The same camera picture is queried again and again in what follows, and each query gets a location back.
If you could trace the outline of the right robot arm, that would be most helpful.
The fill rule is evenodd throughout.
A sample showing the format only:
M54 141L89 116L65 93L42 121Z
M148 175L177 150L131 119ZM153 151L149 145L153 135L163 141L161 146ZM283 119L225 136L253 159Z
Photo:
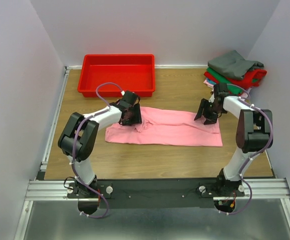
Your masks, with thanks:
M227 196L238 191L252 161L273 144L272 112L257 108L240 96L217 96L212 101L202 99L194 120L205 118L204 125L213 125L219 115L228 112L238 119L237 148L215 182L199 187L201 194Z

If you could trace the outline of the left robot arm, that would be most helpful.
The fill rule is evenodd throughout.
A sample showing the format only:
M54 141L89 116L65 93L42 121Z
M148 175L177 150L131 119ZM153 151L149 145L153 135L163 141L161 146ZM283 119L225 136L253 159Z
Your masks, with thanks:
M122 91L122 98L107 103L106 107L88 114L73 113L66 123L58 147L69 159L78 191L86 198L98 194L97 177L89 157L92 154L99 130L112 124L132 126L142 123L140 96Z

